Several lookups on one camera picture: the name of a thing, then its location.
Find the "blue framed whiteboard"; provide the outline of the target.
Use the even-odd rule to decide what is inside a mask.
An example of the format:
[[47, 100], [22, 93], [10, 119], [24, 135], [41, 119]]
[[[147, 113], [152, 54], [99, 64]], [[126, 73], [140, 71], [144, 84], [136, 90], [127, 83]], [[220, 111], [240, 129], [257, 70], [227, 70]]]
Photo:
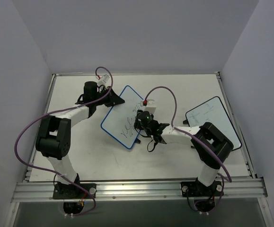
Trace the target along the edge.
[[143, 98], [129, 85], [119, 96], [124, 103], [113, 106], [100, 127], [126, 149], [132, 149], [138, 137], [138, 131], [134, 129], [135, 117], [137, 111], [143, 109]]

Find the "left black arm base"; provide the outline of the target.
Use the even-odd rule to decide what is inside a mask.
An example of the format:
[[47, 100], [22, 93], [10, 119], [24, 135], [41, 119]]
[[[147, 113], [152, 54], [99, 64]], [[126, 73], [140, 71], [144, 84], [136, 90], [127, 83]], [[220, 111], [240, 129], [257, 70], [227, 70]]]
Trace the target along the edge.
[[63, 202], [62, 208], [66, 214], [81, 214], [86, 207], [85, 199], [90, 199], [91, 196], [85, 193], [82, 189], [77, 188], [72, 184], [62, 184], [57, 182], [54, 185], [53, 199], [54, 200], [74, 200], [75, 202]]

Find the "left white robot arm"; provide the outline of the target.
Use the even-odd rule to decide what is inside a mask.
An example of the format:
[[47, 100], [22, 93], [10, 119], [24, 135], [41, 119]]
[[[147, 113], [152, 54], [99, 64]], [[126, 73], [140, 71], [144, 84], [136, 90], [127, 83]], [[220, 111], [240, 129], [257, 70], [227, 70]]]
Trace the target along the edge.
[[47, 158], [53, 170], [60, 173], [57, 183], [64, 186], [63, 191], [69, 198], [76, 198], [81, 192], [79, 175], [73, 169], [68, 155], [72, 127], [90, 118], [97, 106], [113, 107], [124, 103], [125, 101], [104, 82], [89, 81], [85, 82], [83, 93], [73, 109], [57, 115], [50, 114], [41, 120], [35, 148]]

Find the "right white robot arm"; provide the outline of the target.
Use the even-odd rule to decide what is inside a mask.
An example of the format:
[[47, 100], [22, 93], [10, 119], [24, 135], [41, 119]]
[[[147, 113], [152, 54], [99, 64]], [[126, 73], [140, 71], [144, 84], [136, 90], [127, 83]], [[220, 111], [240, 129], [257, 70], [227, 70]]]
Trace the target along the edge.
[[148, 111], [138, 110], [134, 127], [143, 130], [154, 141], [154, 145], [176, 143], [196, 149], [203, 162], [195, 184], [200, 195], [207, 195], [212, 190], [219, 169], [224, 168], [223, 163], [234, 148], [233, 143], [210, 122], [202, 126], [175, 127], [168, 123], [159, 123]]

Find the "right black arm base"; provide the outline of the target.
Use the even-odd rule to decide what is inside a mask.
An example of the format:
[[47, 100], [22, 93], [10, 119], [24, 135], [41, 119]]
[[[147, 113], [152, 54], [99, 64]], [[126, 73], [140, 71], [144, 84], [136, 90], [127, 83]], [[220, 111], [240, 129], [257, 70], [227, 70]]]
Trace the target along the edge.
[[181, 182], [181, 194], [187, 199], [189, 208], [199, 214], [208, 215], [221, 201], [224, 195], [224, 183], [214, 181], [211, 186], [204, 186], [197, 180]]

